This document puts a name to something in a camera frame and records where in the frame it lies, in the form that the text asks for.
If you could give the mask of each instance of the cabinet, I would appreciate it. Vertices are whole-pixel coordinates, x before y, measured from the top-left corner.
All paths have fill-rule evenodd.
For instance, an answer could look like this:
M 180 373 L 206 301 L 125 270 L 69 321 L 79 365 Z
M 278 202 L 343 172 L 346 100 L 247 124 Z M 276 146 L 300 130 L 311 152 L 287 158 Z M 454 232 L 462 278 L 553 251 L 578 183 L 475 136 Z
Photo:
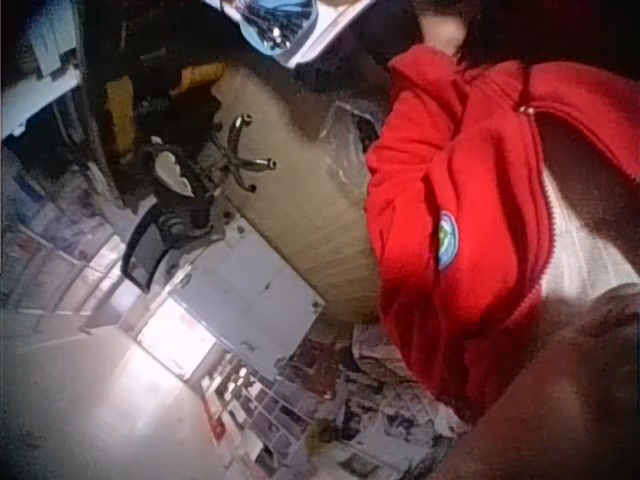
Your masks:
M 172 291 L 194 318 L 273 378 L 324 307 L 323 299 L 246 220 L 210 245 Z

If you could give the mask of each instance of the person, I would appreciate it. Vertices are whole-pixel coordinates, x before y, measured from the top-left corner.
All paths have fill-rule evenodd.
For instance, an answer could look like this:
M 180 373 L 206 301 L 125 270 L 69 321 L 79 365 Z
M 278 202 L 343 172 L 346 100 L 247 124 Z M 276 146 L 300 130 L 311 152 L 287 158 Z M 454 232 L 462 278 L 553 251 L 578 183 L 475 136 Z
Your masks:
M 474 423 L 603 292 L 640 283 L 640 87 L 619 5 L 465 15 L 443 42 L 423 18 L 429 44 L 391 62 L 365 213 L 381 321 Z
M 637 286 L 596 300 L 429 478 L 640 478 L 639 317 Z

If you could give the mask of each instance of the trash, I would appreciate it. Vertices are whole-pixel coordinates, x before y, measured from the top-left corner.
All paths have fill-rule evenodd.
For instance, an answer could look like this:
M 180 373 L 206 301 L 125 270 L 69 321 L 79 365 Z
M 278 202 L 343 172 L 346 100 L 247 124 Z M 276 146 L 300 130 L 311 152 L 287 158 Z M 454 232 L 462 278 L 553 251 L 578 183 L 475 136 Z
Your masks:
M 337 101 L 327 115 L 319 140 L 331 170 L 352 190 L 364 192 L 367 187 L 365 152 L 378 138 L 384 118 L 382 108 L 361 99 Z

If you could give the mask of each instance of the white desk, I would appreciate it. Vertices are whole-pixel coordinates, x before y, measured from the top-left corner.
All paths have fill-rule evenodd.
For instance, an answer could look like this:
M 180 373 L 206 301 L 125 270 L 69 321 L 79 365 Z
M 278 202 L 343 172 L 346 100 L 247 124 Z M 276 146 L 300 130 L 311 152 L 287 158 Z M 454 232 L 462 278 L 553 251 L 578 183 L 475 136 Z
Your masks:
M 203 0 L 223 11 L 235 22 L 240 22 L 240 14 L 220 0 Z M 287 68 L 295 68 L 300 63 L 315 60 L 340 33 L 375 0 L 353 0 L 345 5 L 333 6 L 317 0 L 318 20 L 311 34 L 306 34 L 295 42 L 289 50 L 274 58 Z

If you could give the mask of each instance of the zipper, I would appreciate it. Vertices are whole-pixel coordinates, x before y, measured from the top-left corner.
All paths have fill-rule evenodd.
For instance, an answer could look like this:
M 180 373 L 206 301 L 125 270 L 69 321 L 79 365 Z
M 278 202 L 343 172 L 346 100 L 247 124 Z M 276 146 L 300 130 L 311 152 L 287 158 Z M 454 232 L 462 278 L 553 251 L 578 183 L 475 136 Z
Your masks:
M 511 325 L 514 321 L 516 321 L 521 315 L 525 308 L 528 308 L 533 300 L 534 294 L 538 291 L 542 284 L 542 280 L 545 275 L 549 271 L 549 266 L 551 265 L 551 260 L 556 253 L 556 237 L 557 237 L 557 218 L 556 213 L 551 206 L 551 193 L 549 192 L 549 186 L 544 181 L 544 159 L 542 158 L 542 152 L 540 151 L 542 142 L 540 140 L 539 132 L 537 130 L 537 125 L 535 123 L 535 114 L 536 112 L 544 112 L 554 115 L 566 122 L 568 122 L 572 127 L 576 128 L 582 135 L 586 137 L 586 139 L 591 143 L 593 147 L 595 147 L 601 154 L 603 154 L 606 158 L 610 159 L 613 164 L 618 168 L 618 170 L 622 171 L 629 180 L 631 180 L 636 185 L 640 184 L 640 178 L 636 177 L 626 165 L 618 162 L 616 156 L 609 151 L 607 146 L 602 142 L 597 135 L 595 135 L 592 131 L 584 126 L 582 122 L 580 122 L 577 118 L 575 118 L 570 112 L 567 112 L 560 108 L 554 108 L 549 105 L 541 105 L 540 107 L 532 107 L 532 106 L 522 106 L 518 109 L 519 113 L 526 115 L 527 123 L 531 129 L 531 137 L 534 145 L 534 155 L 536 157 L 537 163 L 540 168 L 540 179 L 542 181 L 542 190 L 544 192 L 545 201 L 547 202 L 547 210 L 549 212 L 549 219 L 551 221 L 551 233 L 550 233 L 550 244 L 551 248 L 549 249 L 549 256 L 545 260 L 545 266 L 540 273 L 540 276 L 534 283 L 534 285 L 529 289 L 527 294 L 524 296 L 522 301 L 518 304 L 518 306 L 514 309 L 513 313 L 509 315 L 508 320 L 506 322 L 507 325 Z
M 532 287 L 529 289 L 529 291 L 526 293 L 526 295 L 524 296 L 522 301 L 514 309 L 513 313 L 511 313 L 511 315 L 509 315 L 505 325 L 512 325 L 513 322 L 515 322 L 516 320 L 518 320 L 522 316 L 523 311 L 531 305 L 531 302 L 533 301 L 534 295 L 537 293 L 538 289 L 540 288 L 540 286 L 542 284 L 543 278 L 545 277 L 545 275 L 549 271 L 549 266 L 551 265 L 551 259 L 553 258 L 554 254 L 555 254 L 555 251 L 556 251 L 556 237 L 557 237 L 557 218 L 556 218 L 556 213 L 554 212 L 553 208 L 551 207 L 551 193 L 549 192 L 549 186 L 544 181 L 544 161 L 543 161 L 544 159 L 542 158 L 542 152 L 541 152 L 542 142 L 540 140 L 540 135 L 539 135 L 539 132 L 537 130 L 537 125 L 536 125 L 536 122 L 535 122 L 536 109 L 531 107 L 531 106 L 522 106 L 522 107 L 520 107 L 520 109 L 518 111 L 520 113 L 526 115 L 527 124 L 528 124 L 528 126 L 530 128 L 530 132 L 531 132 L 531 140 L 532 140 L 532 143 L 533 143 L 535 160 L 536 160 L 536 163 L 537 163 L 538 168 L 540 170 L 540 172 L 539 172 L 540 173 L 540 182 L 542 183 L 542 191 L 544 193 L 545 201 L 546 201 L 546 204 L 547 204 L 547 211 L 549 212 L 549 220 L 551 222 L 551 229 L 550 229 L 550 233 L 549 233 L 549 235 L 550 235 L 549 242 L 550 242 L 551 247 L 549 248 L 549 255 L 545 259 L 544 268 L 542 269 L 542 272 L 540 272 L 540 275 L 538 276 L 538 279 L 532 285 Z

